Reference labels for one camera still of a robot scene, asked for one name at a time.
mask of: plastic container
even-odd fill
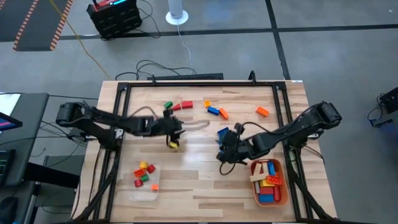
[[[152,164],[155,166],[155,171],[153,173],[148,173],[146,174],[149,176],[149,180],[144,182],[144,185],[141,187],[136,187],[134,185],[134,181],[137,180],[137,177],[134,175],[134,171],[139,169],[139,162],[133,162],[132,163],[132,169],[129,174],[129,184],[132,185],[132,190],[130,190],[130,200],[133,201],[153,201],[157,199],[159,196],[159,191],[158,190],[152,190],[151,185],[152,184],[157,184],[159,185],[159,180],[160,180],[160,165],[158,164]]]
[[[257,163],[263,163],[263,162],[267,162],[267,161],[272,161],[274,163],[275,171],[278,172],[279,177],[282,179],[282,185],[279,187],[280,188],[280,200],[278,202],[272,202],[272,203],[260,203],[258,194],[256,193],[256,187],[253,182],[252,187],[253,187],[253,192],[255,195],[254,199],[257,202],[257,204],[262,207],[276,207],[276,206],[284,205],[284,204],[286,204],[286,202],[289,199],[289,193],[287,191],[283,169],[278,160],[276,160],[276,159],[258,159],[258,160],[253,161],[253,163],[250,166],[251,175],[253,175],[254,168],[256,167]]]

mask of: computer monitor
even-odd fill
[[[0,112],[0,132],[22,127],[22,122]]]

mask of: wooden table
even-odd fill
[[[112,112],[116,96],[117,82],[103,83],[98,101],[98,108]],[[286,81],[290,107],[293,117],[308,108],[304,85],[301,82]],[[282,95],[279,95],[282,111]],[[233,128],[236,122],[257,122],[265,128],[278,128],[272,90],[269,87],[133,87],[128,114],[141,106],[151,106],[161,115],[164,103],[193,100],[190,110],[177,111],[175,114],[182,121],[209,119],[210,125],[199,131],[187,132],[180,140],[178,152],[172,152],[165,145],[165,137],[140,138],[124,135],[121,160],[116,184],[112,222],[288,222],[294,221],[292,202],[289,200],[282,207],[262,208],[254,201],[254,193],[249,181],[249,170],[244,165],[237,165],[230,175],[219,174],[220,162],[216,159],[218,145],[215,143],[216,132]],[[204,100],[211,100],[213,106],[224,108],[229,113],[229,120],[206,112]],[[257,106],[269,110],[270,115],[263,118],[255,113]],[[141,111],[137,115],[148,115]],[[245,126],[243,136],[261,131],[255,126]],[[317,141],[308,145],[320,151]],[[93,168],[99,150],[97,142],[88,144],[83,169],[81,172],[81,196],[77,217],[87,206],[93,178]],[[104,152],[101,152],[96,167],[93,195],[98,188]],[[278,159],[285,169],[282,145],[264,158]],[[135,202],[130,199],[134,183],[128,176],[137,167],[134,161],[147,160],[161,166],[159,197],[151,202]],[[327,213],[335,217],[335,207],[330,192],[325,167],[322,160],[303,149],[302,161],[307,178],[308,189]],[[302,216],[305,217],[302,195],[298,193]],[[108,193],[101,204],[103,217]]]

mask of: white stand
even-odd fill
[[[177,26],[188,21],[189,15],[182,9],[182,0],[169,0],[169,10],[166,15],[169,24]]]

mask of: concrete floor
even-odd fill
[[[75,1],[68,20],[79,34],[97,34],[85,12],[90,0]],[[166,1],[149,1],[160,31],[175,30],[165,23]],[[270,28],[263,0],[185,0],[190,20],[181,30]],[[278,27],[356,26],[398,24],[395,0],[278,0],[272,1]],[[139,1],[148,11],[148,6]],[[153,21],[141,27],[154,32]],[[64,28],[62,35],[72,35]],[[193,54],[198,73],[223,72],[225,79],[247,79],[250,70],[258,78],[283,79],[271,33],[189,35],[183,37]],[[398,214],[398,132],[395,127],[372,128],[366,120],[376,97],[398,86],[398,30],[344,30],[281,33],[280,38],[294,80],[303,80],[310,103],[332,102],[343,117],[338,128],[320,139],[333,199],[342,220],[396,223]],[[135,71],[143,59],[168,67],[189,66],[179,37],[85,40],[89,52],[111,76]],[[101,70],[76,40],[63,40],[53,52],[15,52],[13,43],[0,43],[1,91],[48,92],[57,95],[98,97]],[[151,70],[155,75],[170,75]],[[51,98],[44,116],[54,121],[59,104]],[[51,156],[68,155],[74,143],[41,139],[33,154],[43,147]],[[84,154],[81,149],[77,154]],[[43,157],[34,158],[42,163]],[[36,223],[65,220],[39,210]]]

